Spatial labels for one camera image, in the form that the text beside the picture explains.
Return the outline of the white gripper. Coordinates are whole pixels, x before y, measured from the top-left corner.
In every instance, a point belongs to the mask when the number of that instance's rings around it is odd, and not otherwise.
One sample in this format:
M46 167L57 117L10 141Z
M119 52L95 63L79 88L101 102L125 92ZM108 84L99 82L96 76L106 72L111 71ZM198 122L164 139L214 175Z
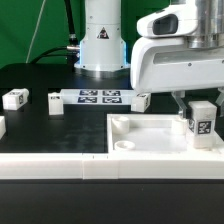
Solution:
M218 88L218 114L224 116L224 46L189 49L183 38L142 37L132 50L130 81L137 93L172 92L182 118L184 91Z

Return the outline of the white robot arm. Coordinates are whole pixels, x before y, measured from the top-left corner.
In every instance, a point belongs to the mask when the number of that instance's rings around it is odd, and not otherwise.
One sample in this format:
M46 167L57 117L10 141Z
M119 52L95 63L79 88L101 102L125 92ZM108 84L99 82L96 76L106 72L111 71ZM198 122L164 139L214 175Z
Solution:
M217 88L224 116L224 0L170 0L139 19L130 63L121 38L121 0L84 2L86 31L77 69L102 77L128 68L135 112L149 107L153 93L169 92L185 115L187 90Z

